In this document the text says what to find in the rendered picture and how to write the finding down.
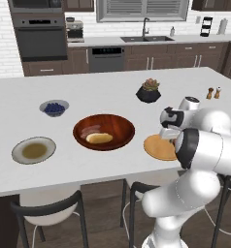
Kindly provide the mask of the pale yellow bun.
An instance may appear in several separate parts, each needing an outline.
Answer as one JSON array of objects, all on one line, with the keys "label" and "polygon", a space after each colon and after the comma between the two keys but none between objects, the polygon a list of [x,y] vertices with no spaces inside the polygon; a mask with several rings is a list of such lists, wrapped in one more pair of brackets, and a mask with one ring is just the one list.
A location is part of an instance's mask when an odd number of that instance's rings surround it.
[{"label": "pale yellow bun", "polygon": [[93,144],[106,143],[113,140],[113,136],[107,133],[93,133],[86,137],[86,141]]}]

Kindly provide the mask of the white paper towel roll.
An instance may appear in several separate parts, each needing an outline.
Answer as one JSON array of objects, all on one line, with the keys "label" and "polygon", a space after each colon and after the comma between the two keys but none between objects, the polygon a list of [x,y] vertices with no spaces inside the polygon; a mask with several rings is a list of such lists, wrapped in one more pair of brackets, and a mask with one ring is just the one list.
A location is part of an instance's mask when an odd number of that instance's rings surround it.
[{"label": "white paper towel roll", "polygon": [[217,31],[217,35],[224,35],[225,34],[227,23],[228,23],[228,20],[226,18],[224,18],[224,19],[222,19],[220,21],[218,31]]}]

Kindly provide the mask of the coffee machine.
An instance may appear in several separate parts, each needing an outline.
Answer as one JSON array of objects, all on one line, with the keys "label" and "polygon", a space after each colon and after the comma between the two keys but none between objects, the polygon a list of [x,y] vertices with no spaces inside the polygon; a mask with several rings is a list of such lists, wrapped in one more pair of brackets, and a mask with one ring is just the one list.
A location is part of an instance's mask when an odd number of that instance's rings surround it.
[{"label": "coffee machine", "polygon": [[83,43],[83,23],[73,17],[66,18],[67,41],[69,43]]}]

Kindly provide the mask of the orange wooden plate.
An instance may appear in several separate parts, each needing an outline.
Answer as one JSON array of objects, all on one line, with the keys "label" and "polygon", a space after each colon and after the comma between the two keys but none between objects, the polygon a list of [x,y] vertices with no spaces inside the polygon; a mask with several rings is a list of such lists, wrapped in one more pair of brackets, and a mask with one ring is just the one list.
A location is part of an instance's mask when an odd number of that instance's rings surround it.
[{"label": "orange wooden plate", "polygon": [[177,159],[175,146],[168,139],[159,135],[152,135],[145,139],[144,149],[151,157],[161,161],[175,161]]}]

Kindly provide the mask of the grey plate with olive centre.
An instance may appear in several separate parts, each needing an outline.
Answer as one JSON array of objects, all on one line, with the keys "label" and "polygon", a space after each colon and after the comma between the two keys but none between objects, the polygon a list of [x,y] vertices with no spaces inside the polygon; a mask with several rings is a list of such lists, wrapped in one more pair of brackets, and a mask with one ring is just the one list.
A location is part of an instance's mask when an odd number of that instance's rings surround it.
[{"label": "grey plate with olive centre", "polygon": [[52,139],[34,137],[18,143],[12,150],[12,158],[19,164],[33,165],[48,159],[55,150],[56,144]]}]

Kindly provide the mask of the grey bowl of blueberries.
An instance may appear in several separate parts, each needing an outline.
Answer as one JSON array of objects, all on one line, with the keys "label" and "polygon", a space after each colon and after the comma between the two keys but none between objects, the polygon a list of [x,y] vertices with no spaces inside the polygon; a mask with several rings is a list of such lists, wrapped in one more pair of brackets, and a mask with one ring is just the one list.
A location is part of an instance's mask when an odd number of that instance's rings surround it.
[{"label": "grey bowl of blueberries", "polygon": [[64,100],[50,100],[42,103],[39,110],[50,117],[62,115],[69,107],[69,103]]}]

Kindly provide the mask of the succulent in black pot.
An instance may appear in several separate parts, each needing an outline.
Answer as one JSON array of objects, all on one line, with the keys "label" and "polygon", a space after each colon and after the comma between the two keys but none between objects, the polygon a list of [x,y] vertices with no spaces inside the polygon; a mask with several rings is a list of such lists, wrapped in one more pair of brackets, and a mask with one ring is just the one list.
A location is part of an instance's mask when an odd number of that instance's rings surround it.
[{"label": "succulent in black pot", "polygon": [[161,94],[158,91],[158,86],[160,83],[156,79],[148,78],[140,87],[136,96],[138,99],[144,103],[154,103],[160,97]]}]

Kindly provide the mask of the brown wall cupboards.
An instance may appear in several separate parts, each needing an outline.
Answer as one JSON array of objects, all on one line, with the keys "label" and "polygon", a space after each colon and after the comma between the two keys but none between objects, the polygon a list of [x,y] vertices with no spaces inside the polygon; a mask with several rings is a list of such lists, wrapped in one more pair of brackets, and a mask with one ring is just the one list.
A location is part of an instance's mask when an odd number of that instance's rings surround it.
[{"label": "brown wall cupboards", "polygon": [[62,0],[65,12],[93,12],[94,0]]}]

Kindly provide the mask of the dark sink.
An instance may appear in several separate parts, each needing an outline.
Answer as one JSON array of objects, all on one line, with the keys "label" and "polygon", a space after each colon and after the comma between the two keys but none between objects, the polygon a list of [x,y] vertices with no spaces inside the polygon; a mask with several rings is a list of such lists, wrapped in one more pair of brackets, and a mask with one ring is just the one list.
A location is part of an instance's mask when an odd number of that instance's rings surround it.
[{"label": "dark sink", "polygon": [[139,42],[167,42],[174,41],[174,39],[167,36],[150,36],[150,37],[120,37],[126,43],[139,43]]}]

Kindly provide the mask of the brown base cupboards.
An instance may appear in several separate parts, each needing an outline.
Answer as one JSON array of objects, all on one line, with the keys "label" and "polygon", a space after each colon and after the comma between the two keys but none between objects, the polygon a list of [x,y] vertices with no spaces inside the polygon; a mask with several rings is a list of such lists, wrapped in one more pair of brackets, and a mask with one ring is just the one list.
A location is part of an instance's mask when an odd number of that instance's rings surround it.
[{"label": "brown base cupboards", "polygon": [[231,79],[231,42],[112,46],[115,54],[92,51],[106,46],[69,47],[64,61],[22,62],[26,77],[209,67]]}]

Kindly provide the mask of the microwave oven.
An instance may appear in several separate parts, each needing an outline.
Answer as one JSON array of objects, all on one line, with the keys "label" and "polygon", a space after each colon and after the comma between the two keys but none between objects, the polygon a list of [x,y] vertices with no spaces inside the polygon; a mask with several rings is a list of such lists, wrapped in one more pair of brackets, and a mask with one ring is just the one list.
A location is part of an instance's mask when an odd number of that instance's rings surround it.
[{"label": "microwave oven", "polygon": [[8,0],[11,11],[17,14],[61,13],[61,0]]}]

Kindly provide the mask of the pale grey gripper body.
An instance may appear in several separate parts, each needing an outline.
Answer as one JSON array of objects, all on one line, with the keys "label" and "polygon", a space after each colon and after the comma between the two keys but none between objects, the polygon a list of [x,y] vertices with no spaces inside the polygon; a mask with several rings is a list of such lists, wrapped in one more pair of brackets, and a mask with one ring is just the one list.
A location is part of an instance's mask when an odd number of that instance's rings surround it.
[{"label": "pale grey gripper body", "polygon": [[175,140],[180,134],[181,130],[179,129],[170,129],[170,128],[162,128],[159,136],[163,140]]}]

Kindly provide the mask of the steel dishwasher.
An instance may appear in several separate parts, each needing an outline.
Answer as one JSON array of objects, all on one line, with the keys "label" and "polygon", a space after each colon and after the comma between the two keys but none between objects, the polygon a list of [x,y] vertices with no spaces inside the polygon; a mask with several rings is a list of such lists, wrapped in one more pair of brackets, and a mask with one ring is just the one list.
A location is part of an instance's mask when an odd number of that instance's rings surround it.
[{"label": "steel dishwasher", "polygon": [[88,49],[91,73],[121,72],[124,67],[123,46],[94,46]]}]

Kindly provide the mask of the brown wooden bowl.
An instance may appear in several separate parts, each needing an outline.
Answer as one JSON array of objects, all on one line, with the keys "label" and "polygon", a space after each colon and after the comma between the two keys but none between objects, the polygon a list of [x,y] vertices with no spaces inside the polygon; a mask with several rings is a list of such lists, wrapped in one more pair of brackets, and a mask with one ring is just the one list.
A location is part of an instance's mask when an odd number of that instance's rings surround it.
[{"label": "brown wooden bowl", "polygon": [[[112,140],[94,143],[86,140],[91,134],[111,135]],[[80,120],[74,127],[73,136],[82,146],[99,151],[109,151],[121,148],[133,139],[134,125],[124,117],[114,114],[95,114]]]}]

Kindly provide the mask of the black and white chair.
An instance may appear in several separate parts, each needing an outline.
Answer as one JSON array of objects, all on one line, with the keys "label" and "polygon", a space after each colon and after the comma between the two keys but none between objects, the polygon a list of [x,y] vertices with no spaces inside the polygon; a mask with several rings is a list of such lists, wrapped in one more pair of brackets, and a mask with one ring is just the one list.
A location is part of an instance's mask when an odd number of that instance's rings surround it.
[{"label": "black and white chair", "polygon": [[43,227],[59,224],[72,214],[80,217],[83,248],[89,248],[80,186],[22,193],[19,195],[19,202],[11,202],[11,210],[16,215],[23,248],[35,248],[35,238],[32,238],[32,245],[29,245],[25,221],[34,225],[33,234],[39,231],[41,240],[45,241]]},{"label": "black and white chair", "polygon": [[219,204],[219,209],[216,217],[216,222],[215,222],[215,227],[214,227],[214,236],[213,236],[213,241],[212,241],[212,246],[211,248],[216,247],[216,242],[217,242],[217,237],[219,234],[219,228],[220,228],[220,222],[222,219],[222,214],[224,207],[230,197],[230,188],[231,188],[231,176],[224,176],[221,175],[219,177],[221,181],[223,182],[223,189],[222,189],[222,194],[221,194],[221,199],[220,199],[220,204]]},{"label": "black and white chair", "polygon": [[120,226],[126,230],[129,248],[136,248],[134,246],[135,203],[142,199],[146,191],[169,184],[181,175],[180,171],[171,169],[142,173],[123,179]]}]

